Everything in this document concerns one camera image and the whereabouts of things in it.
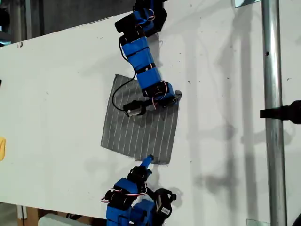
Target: gray striped towel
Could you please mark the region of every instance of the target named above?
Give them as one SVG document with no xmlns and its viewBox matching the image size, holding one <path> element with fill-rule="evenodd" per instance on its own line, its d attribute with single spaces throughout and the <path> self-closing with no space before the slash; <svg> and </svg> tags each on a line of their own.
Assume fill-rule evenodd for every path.
<svg viewBox="0 0 301 226">
<path fill-rule="evenodd" d="M 152 154 L 154 164 L 168 164 L 174 144 L 177 127 L 178 105 L 168 108 L 150 107 L 142 116 L 127 117 L 124 112 L 114 108 L 111 98 L 113 92 L 129 78 L 116 75 L 107 114 L 103 127 L 101 147 L 143 160 Z M 136 80 L 125 85 L 115 95 L 115 105 L 119 108 L 133 100 L 145 100 Z"/>
</svg>

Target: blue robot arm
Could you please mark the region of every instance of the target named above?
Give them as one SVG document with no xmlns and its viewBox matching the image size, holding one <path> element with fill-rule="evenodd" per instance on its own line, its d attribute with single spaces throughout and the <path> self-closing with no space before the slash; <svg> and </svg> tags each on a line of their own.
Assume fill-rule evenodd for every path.
<svg viewBox="0 0 301 226">
<path fill-rule="evenodd" d="M 102 198 L 102 202 L 108 203 L 107 226 L 128 226 L 130 221 L 136 226 L 160 226 L 171 215 L 171 202 L 176 200 L 176 195 L 166 189 L 153 192 L 146 186 L 151 175 L 147 168 L 152 161 L 153 156 L 148 156 Z M 145 194 L 153 200 L 142 199 L 132 207 L 133 201 Z"/>
<path fill-rule="evenodd" d="M 115 23 L 118 32 L 123 32 L 119 46 L 132 65 L 146 101 L 137 101 L 123 106 L 127 116 L 142 115 L 146 107 L 159 104 L 168 107 L 178 102 L 181 92 L 174 93 L 170 83 L 161 79 L 154 63 L 146 37 L 161 31 L 167 18 L 165 0 L 138 0 L 134 12 Z"/>
</svg>

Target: black clamp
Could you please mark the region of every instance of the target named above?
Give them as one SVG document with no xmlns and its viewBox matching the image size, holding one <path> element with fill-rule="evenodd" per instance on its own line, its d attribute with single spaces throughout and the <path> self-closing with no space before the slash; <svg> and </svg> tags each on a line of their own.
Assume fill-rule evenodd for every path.
<svg viewBox="0 0 301 226">
<path fill-rule="evenodd" d="M 301 124 L 301 100 L 292 102 L 290 106 L 260 110 L 261 119 L 290 120 L 294 124 Z"/>
</svg>

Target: metal pole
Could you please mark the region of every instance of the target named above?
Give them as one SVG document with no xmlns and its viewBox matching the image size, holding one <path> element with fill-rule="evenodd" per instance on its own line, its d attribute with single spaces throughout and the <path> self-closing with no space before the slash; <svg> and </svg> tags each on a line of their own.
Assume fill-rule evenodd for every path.
<svg viewBox="0 0 301 226">
<path fill-rule="evenodd" d="M 279 0 L 262 0 L 265 108 L 282 106 Z M 271 226 L 287 226 L 283 122 L 266 119 Z"/>
</svg>

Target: black cable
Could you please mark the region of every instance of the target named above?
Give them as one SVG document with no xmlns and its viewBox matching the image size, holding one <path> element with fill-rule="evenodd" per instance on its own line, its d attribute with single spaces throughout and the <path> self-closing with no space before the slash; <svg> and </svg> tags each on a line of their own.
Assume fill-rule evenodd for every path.
<svg viewBox="0 0 301 226">
<path fill-rule="evenodd" d="M 22 210 L 22 223 L 23 223 L 23 226 L 25 226 L 23 206 L 21 206 L 21 210 Z"/>
<path fill-rule="evenodd" d="M 120 43 L 120 41 L 119 41 L 119 49 L 120 49 L 122 58 L 125 59 L 126 61 L 128 61 L 128 59 L 126 59 L 126 57 L 123 55 L 123 52 L 122 52 L 122 49 L 121 49 L 121 43 Z M 113 104 L 113 106 L 114 106 L 117 110 L 124 112 L 123 109 L 120 109 L 120 108 L 118 108 L 118 107 L 115 105 L 115 103 L 114 103 L 115 94 L 116 94 L 117 91 L 120 90 L 122 87 L 124 87 L 125 85 L 127 85 L 128 83 L 130 83 L 131 81 L 133 81 L 133 80 L 135 79 L 135 77 L 136 77 L 136 71 L 135 71 L 135 74 L 134 74 L 133 78 L 131 78 L 129 81 L 123 83 L 123 84 L 122 84 L 121 86 L 119 86 L 119 87 L 115 90 L 115 92 L 113 93 L 113 95 L 112 95 L 112 104 Z"/>
</svg>

